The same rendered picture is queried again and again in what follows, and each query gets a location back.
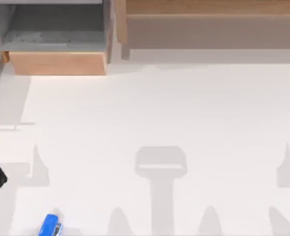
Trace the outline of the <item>pale wooden drawer front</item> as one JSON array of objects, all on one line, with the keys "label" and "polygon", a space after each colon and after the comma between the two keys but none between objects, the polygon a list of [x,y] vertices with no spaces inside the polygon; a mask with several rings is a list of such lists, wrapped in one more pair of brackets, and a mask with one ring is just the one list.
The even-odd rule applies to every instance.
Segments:
[{"label": "pale wooden drawer front", "polygon": [[9,53],[17,75],[105,75],[107,53],[13,52]]}]

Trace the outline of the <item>wooden cupboard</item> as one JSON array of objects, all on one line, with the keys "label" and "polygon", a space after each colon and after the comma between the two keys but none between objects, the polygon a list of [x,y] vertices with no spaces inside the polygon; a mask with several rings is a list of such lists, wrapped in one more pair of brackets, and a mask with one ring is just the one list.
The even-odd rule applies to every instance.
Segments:
[{"label": "wooden cupboard", "polygon": [[114,0],[122,58],[137,50],[290,49],[290,0]]}]

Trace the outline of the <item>blue stapler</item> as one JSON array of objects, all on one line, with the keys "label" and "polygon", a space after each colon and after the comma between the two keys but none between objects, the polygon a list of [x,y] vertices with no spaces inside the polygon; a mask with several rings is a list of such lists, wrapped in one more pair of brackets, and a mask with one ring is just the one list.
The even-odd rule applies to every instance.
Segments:
[{"label": "blue stapler", "polygon": [[61,236],[63,225],[59,222],[59,217],[55,214],[47,214],[38,236]]}]

